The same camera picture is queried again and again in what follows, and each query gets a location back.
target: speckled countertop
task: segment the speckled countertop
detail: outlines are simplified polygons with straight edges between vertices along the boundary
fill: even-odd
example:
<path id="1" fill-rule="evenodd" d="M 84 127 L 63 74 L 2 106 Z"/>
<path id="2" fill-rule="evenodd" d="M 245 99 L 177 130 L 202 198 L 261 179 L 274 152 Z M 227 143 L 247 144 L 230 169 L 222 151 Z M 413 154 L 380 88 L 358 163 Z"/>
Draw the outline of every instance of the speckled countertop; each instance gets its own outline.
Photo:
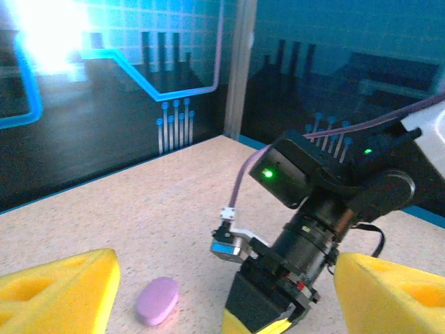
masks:
<path id="1" fill-rule="evenodd" d="M 96 248 L 118 254 L 122 277 L 107 333 L 219 333 L 238 265 L 209 252 L 233 183 L 252 148 L 217 138 L 59 193 L 0 216 L 0 275 Z M 238 197 L 240 221 L 272 242 L 293 212 L 250 177 Z M 445 275 L 445 230 L 403 212 L 380 218 L 381 258 Z M 341 250 L 371 253 L 378 234 L 353 230 Z M 159 276 L 179 282 L 179 302 L 161 325 L 134 316 L 141 289 Z M 332 276 L 316 281 L 321 302 L 289 333 L 346 333 Z"/>

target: cable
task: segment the cable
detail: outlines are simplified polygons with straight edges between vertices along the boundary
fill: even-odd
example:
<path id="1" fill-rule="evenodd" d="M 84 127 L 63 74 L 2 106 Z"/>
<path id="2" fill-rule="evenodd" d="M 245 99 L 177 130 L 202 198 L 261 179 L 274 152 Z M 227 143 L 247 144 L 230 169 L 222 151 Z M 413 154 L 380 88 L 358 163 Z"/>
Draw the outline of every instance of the cable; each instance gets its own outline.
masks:
<path id="1" fill-rule="evenodd" d="M 236 176 L 235 186 L 234 190 L 232 191 L 232 196 L 230 198 L 229 207 L 235 207 L 236 198 L 238 197 L 239 187 L 241 185 L 241 180 L 243 179 L 245 170 L 249 167 L 251 163 L 254 162 L 254 160 L 259 159 L 265 151 L 270 147 L 270 145 L 267 145 L 266 147 L 257 150 L 254 154 L 252 154 L 246 161 L 244 161 L 244 164 L 241 166 L 238 175 Z"/>
<path id="2" fill-rule="evenodd" d="M 372 127 L 377 127 L 378 125 L 384 124 L 391 120 L 395 120 L 397 118 L 404 118 L 411 113 L 416 113 L 417 111 L 420 111 L 422 109 L 429 108 L 430 106 L 434 106 L 435 104 L 438 104 L 444 100 L 445 100 L 445 92 L 433 95 L 433 96 L 429 97 L 428 99 L 421 100 L 421 101 L 411 104 L 409 106 L 404 106 L 403 108 L 392 111 L 391 113 L 387 113 L 386 115 L 374 118 L 373 120 L 368 120 L 366 122 L 352 125 L 350 127 L 342 127 L 342 128 L 338 128 L 338 129 L 329 130 L 329 131 L 304 134 L 303 136 L 305 138 L 311 139 L 311 138 L 318 138 L 318 137 L 324 137 L 324 136 L 332 136 L 335 134 L 348 134 L 350 132 L 357 132 L 357 131 L 362 131 L 365 129 L 370 129 Z M 255 159 L 259 159 L 262 156 L 262 154 L 265 151 L 267 151 L 267 149 L 269 147 L 270 147 L 270 145 L 267 145 L 266 147 L 256 151 L 254 154 L 252 154 L 250 157 L 248 157 L 248 159 L 241 166 L 241 169 L 239 170 L 238 175 L 236 176 L 235 186 L 232 191 L 232 196 L 230 198 L 229 207 L 235 207 L 236 198 L 238 197 L 239 188 L 241 186 L 241 180 L 243 179 L 245 170 L 249 167 L 249 165 Z"/>
<path id="3" fill-rule="evenodd" d="M 434 106 L 435 104 L 438 104 L 444 100 L 445 100 L 445 92 L 433 95 L 433 96 L 429 97 L 428 99 L 421 100 L 421 101 L 411 104 L 409 106 L 404 106 L 401 109 L 397 109 L 395 111 L 392 111 L 391 113 L 387 113 L 386 115 L 374 118 L 373 120 L 368 120 L 366 122 L 352 125 L 350 127 L 342 127 L 342 128 L 338 128 L 338 129 L 329 130 L 329 131 L 304 134 L 303 136 L 308 139 L 312 139 L 312 138 L 318 138 L 318 137 L 324 137 L 324 136 L 332 136 L 334 134 L 348 134 L 350 132 L 362 131 L 362 130 L 369 129 L 372 127 L 377 127 L 378 125 L 384 124 L 391 120 L 395 120 L 397 118 L 404 118 L 411 113 L 416 113 L 417 111 L 420 111 L 422 109 L 429 108 L 430 106 Z"/>

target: purple oval object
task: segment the purple oval object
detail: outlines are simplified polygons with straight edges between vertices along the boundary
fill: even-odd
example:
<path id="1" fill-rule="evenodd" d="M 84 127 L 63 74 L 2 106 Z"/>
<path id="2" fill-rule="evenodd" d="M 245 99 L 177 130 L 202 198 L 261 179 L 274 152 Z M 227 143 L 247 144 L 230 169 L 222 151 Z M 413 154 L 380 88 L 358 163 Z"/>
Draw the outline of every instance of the purple oval object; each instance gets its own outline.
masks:
<path id="1" fill-rule="evenodd" d="M 172 312 L 178 301 L 179 286 L 169 277 L 150 282 L 136 301 L 136 312 L 149 326 L 160 324 Z"/>

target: purple cable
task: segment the purple cable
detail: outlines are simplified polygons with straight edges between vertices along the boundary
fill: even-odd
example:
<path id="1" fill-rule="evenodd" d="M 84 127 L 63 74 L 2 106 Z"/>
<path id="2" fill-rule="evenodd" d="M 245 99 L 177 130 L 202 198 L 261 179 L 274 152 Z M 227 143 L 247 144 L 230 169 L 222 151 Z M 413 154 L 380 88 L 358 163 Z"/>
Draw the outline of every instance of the purple cable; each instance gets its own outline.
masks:
<path id="1" fill-rule="evenodd" d="M 363 123 L 360 123 L 357 125 L 352 125 L 347 128 L 340 128 L 340 129 L 333 129 L 330 131 L 317 132 L 316 134 L 303 134 L 303 136 L 308 139 L 311 139 L 311 138 L 318 138 L 318 137 L 323 137 L 323 136 L 331 136 L 333 134 L 348 134 L 350 132 L 362 131 L 365 129 L 369 129 L 371 127 L 377 127 L 378 125 L 389 122 L 390 120 L 395 120 L 397 118 L 403 118 L 405 116 L 408 116 L 411 113 L 415 113 L 419 110 L 429 108 L 430 106 L 438 104 L 444 100 L 445 100 L 445 93 L 440 93 L 437 95 L 433 95 L 432 97 L 429 97 L 428 99 L 421 100 L 419 102 L 411 104 L 409 106 L 404 106 L 403 108 L 392 111 L 391 113 L 387 113 L 386 115 L 374 118 L 373 120 L 368 120 L 366 122 L 363 122 Z"/>
<path id="2" fill-rule="evenodd" d="M 241 185 L 241 180 L 243 179 L 244 172 L 246 169 L 248 169 L 249 165 L 254 162 L 254 160 L 259 159 L 265 151 L 270 147 L 270 145 L 267 145 L 266 147 L 257 150 L 254 154 L 252 154 L 246 161 L 244 161 L 244 164 L 241 166 L 241 169 L 238 172 L 238 175 L 236 176 L 235 186 L 234 190 L 232 191 L 232 196 L 230 198 L 229 207 L 235 207 L 236 197 L 238 196 L 239 187 Z"/>
<path id="3" fill-rule="evenodd" d="M 387 113 L 386 115 L 374 118 L 373 120 L 368 120 L 363 123 L 359 123 L 357 125 L 351 125 L 350 127 L 343 127 L 343 128 L 333 129 L 333 130 L 329 130 L 329 131 L 316 132 L 316 133 L 311 133 L 311 134 L 303 134 L 303 136 L 308 139 L 311 139 L 311 138 L 318 138 L 318 137 L 324 137 L 324 136 L 332 136 L 335 134 L 348 134 L 350 132 L 362 131 L 365 129 L 369 129 L 371 127 L 377 127 L 378 125 L 384 124 L 391 120 L 395 120 L 397 118 L 403 118 L 405 116 L 408 116 L 411 113 L 415 113 L 422 109 L 429 108 L 430 106 L 434 106 L 435 104 L 438 104 L 444 100 L 445 100 L 445 92 L 433 95 L 433 96 L 429 97 L 428 99 L 421 100 L 421 101 L 411 104 L 409 106 L 404 106 L 403 108 L 392 111 L 391 113 Z M 236 198 L 238 197 L 241 180 L 243 179 L 245 170 L 248 168 L 248 166 L 255 159 L 259 159 L 263 155 L 263 153 L 265 151 L 267 151 L 267 149 L 269 147 L 270 147 L 270 145 L 267 145 L 266 147 L 256 151 L 254 154 L 252 154 L 250 157 L 248 157 L 248 159 L 241 166 L 241 169 L 239 170 L 238 175 L 236 176 L 235 186 L 234 186 L 234 190 L 232 191 L 232 196 L 230 198 L 229 207 L 235 207 Z"/>

